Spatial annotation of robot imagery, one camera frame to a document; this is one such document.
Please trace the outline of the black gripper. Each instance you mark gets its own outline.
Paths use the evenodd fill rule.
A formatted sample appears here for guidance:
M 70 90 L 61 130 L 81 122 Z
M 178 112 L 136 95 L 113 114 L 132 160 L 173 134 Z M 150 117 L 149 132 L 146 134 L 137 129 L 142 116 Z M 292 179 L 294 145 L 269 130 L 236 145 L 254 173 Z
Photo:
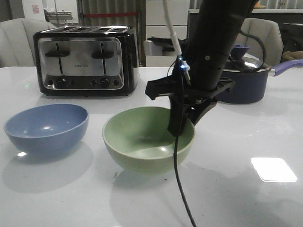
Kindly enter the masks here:
M 160 96 L 169 96 L 170 101 L 170 116 L 168 131 L 173 136 L 182 134 L 188 118 L 194 125 L 217 104 L 216 95 L 222 92 L 231 92 L 235 82 L 229 78 L 220 78 L 214 91 L 203 91 L 192 86 L 181 85 L 172 75 L 166 76 L 157 80 L 147 82 L 145 94 L 155 100 Z M 187 109 L 184 103 L 184 97 L 179 96 L 184 94 L 185 98 L 204 99 L 201 103 L 195 104 Z

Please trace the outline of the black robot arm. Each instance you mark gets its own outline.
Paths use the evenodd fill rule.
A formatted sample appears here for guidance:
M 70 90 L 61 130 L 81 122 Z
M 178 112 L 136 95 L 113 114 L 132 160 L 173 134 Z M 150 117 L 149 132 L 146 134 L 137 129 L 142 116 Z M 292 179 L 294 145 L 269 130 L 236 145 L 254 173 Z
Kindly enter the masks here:
M 145 93 L 150 99 L 169 97 L 168 131 L 173 136 L 182 133 L 186 119 L 197 124 L 216 105 L 215 96 L 234 86 L 221 74 L 243 21 L 255 4 L 254 0 L 202 1 L 196 29 L 176 58 L 172 74 L 148 81 Z

